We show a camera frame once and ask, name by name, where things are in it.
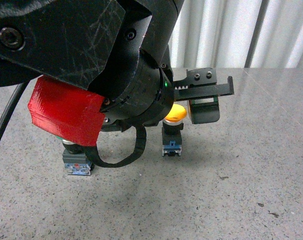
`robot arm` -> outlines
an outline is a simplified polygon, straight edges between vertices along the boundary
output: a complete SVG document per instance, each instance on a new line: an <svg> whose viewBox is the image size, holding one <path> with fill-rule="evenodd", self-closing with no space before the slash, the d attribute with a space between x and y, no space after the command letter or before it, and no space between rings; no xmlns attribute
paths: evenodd
<svg viewBox="0 0 303 240"><path fill-rule="evenodd" d="M33 123L83 146L101 167L121 167L145 149L145 127L157 126L175 101L188 100L193 124L219 119L217 85L204 68L173 82L168 42L183 0L0 0L0 87L39 75L28 104ZM202 99L213 101L201 102ZM132 155L104 163L100 131L136 128Z"/></svg>

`black strap loop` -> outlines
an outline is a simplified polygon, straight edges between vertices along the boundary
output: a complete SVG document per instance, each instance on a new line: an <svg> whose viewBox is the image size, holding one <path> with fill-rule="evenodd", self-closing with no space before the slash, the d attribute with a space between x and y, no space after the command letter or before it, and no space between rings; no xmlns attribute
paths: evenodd
<svg viewBox="0 0 303 240"><path fill-rule="evenodd" d="M146 139L147 139L146 129L144 126L142 125L135 126L135 128L136 128L136 143L133 153L128 157L126 157L125 159L121 160L120 162L117 163L104 162L98 153L97 146L84 146L83 150L86 157L93 164L102 168L120 168L128 164L131 164L132 162L140 158L141 155L144 153L146 146Z"/></svg>

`red 3d-printed part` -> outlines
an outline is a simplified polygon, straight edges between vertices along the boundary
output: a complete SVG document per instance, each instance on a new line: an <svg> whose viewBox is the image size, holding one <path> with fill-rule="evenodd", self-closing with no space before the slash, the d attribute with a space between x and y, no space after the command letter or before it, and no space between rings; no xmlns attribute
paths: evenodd
<svg viewBox="0 0 303 240"><path fill-rule="evenodd" d="M37 80L28 109L32 123L81 146L96 146L105 115L104 97L42 76Z"/></svg>

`screw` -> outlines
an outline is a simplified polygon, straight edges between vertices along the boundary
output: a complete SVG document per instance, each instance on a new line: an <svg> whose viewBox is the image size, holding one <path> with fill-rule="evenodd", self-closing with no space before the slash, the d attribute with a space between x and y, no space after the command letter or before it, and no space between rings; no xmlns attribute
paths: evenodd
<svg viewBox="0 0 303 240"><path fill-rule="evenodd" d="M206 78L210 79L212 77L213 73L211 71L208 71L206 74Z"/></svg>
<svg viewBox="0 0 303 240"><path fill-rule="evenodd" d="M15 28L3 27L0 30L0 42L11 50L18 50L24 45L24 37Z"/></svg>
<svg viewBox="0 0 303 240"><path fill-rule="evenodd" d="M109 105L110 103L111 103L111 101L110 101L109 98L105 98L105 99L103 100L103 104L104 104L104 105Z"/></svg>
<svg viewBox="0 0 303 240"><path fill-rule="evenodd" d="M125 37L128 41L133 40L136 37L136 30L130 29L126 32Z"/></svg>
<svg viewBox="0 0 303 240"><path fill-rule="evenodd" d="M201 75L199 73L196 73L194 77L195 80L198 81L201 78Z"/></svg>

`white curtain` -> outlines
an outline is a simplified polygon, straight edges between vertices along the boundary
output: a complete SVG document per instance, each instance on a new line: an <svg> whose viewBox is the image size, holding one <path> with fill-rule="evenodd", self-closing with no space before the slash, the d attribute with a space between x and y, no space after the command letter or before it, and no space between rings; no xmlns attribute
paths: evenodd
<svg viewBox="0 0 303 240"><path fill-rule="evenodd" d="M185 0L169 41L172 67L243 68L249 56L251 68L303 68L303 0L265 1L258 22L262 1Z"/></svg>

